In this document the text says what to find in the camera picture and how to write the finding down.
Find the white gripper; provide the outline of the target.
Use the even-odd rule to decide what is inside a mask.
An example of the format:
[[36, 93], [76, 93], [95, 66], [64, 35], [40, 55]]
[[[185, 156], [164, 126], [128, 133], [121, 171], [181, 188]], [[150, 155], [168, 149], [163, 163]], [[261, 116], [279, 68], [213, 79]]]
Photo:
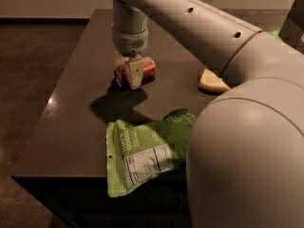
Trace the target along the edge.
[[[141, 54], [147, 48], [148, 29], [141, 33], [130, 34], [121, 32], [112, 27], [112, 40], [115, 49], [114, 61], [115, 67], [123, 66], [128, 60], [136, 54]], [[127, 63], [128, 82], [131, 89], [137, 89], [142, 84], [144, 60], [141, 56], [131, 58]]]

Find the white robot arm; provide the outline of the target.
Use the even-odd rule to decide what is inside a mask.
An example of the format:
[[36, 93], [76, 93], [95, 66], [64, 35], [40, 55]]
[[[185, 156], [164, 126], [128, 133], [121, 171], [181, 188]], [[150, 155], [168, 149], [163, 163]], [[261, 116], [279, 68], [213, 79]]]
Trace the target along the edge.
[[193, 228], [304, 228], [303, 56], [200, 0], [121, 0], [229, 85], [187, 148]]

